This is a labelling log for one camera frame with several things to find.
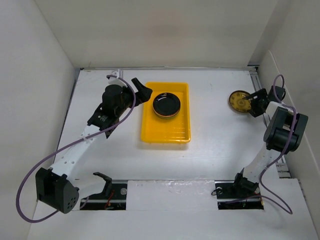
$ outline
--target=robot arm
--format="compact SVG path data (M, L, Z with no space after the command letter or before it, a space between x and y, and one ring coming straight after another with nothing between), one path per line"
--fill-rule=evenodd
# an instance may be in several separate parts
M128 87L116 84L107 86L102 95L102 103L94 111L81 134L84 141L70 147L49 169L40 168L36 173L35 184L38 200L67 214L75 207L79 207L79 199L99 193L109 195L112 185L110 177L94 172L93 175L98 177L96 180L86 179L81 183L76 180L76 175L88 159L87 150L96 141L99 141L99 137L90 138L90 136L116 125L127 108L136 107L150 99L151 89L143 86L137 78L131 81L138 89L138 92L135 93L135 106L133 106L133 93ZM106 138L114 129L105 132Z
M284 92L282 87L276 87L277 96L284 96ZM293 134L284 154L294 152L298 148L308 122L306 115L298 113L293 125L292 109L274 101L273 89L268 95L266 90L262 89L246 98L251 100L250 114L252 116L257 117L266 113L271 120L263 136L265 144L262 149L254 160L235 176L232 191L236 198L246 198L255 193L259 186L261 173L274 161L271 150L282 152L285 149L292 128Z

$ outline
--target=yellow tray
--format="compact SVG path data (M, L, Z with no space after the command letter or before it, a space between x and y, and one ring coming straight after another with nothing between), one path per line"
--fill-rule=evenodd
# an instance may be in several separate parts
M189 88L182 82L147 82L146 87L153 90L151 98L143 104L141 140L147 143L186 144L191 140L189 114ZM161 93L175 94L181 103L179 113L170 119L156 115L153 102Z

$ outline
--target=round yellow object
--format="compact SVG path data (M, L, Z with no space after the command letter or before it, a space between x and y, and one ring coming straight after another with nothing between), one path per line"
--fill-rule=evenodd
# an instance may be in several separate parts
M251 109L250 101L244 99L244 97L249 96L250 93L246 91L234 91L230 94L229 104L230 106L239 113L248 113Z

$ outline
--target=white wall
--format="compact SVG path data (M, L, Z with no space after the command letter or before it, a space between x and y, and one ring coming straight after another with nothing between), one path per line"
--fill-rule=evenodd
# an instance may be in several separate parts
M57 146L74 68L33 0L0 0L0 239L26 239L15 208L28 170ZM32 218L34 176L22 193Z
M288 15L265 55L259 76L270 88L282 73L289 92L287 103L309 116L303 141L288 154L287 164L293 177L301 180L309 211L320 235L320 1L293 0Z
M75 67L245 67L278 0L35 0Z

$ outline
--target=white table surface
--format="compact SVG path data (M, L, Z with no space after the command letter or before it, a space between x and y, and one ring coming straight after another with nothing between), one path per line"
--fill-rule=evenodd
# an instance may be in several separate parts
M109 70L80 72L60 147L76 140L81 134L101 102L108 84L106 75L110 73ZM298 181L279 179L275 167L266 172L265 183L290 204L293 215L268 202L265 202L265 210L218 210L216 199L209 195L214 188L212 180L232 180L263 145L266 127L262 118L235 113L228 106L228 97L233 91L254 92L248 71L124 71L126 80L134 77L142 83L163 81L189 84L190 143L167 145L141 142L140 106L108 140L101 136L79 178L90 177L93 172L99 171L115 180L193 180L188 185L191 189L182 187L182 190L171 191L168 182L141 181L145 184L140 186L130 181L128 210L58 213L45 222L33 224L29 240L318 239ZM177 186L186 183L176 181ZM163 194L168 191L174 194ZM52 208L39 202L34 218L50 212Z
M59 147L78 139L87 120L101 103L111 71L81 71ZM112 133L101 136L79 177L101 172L121 180L232 180L263 145L262 117L233 112L229 95L254 92L248 71L125 70L124 78L143 84L185 82L189 85L191 141L187 144L150 144L140 139L143 106ZM265 177L278 177L274 168Z

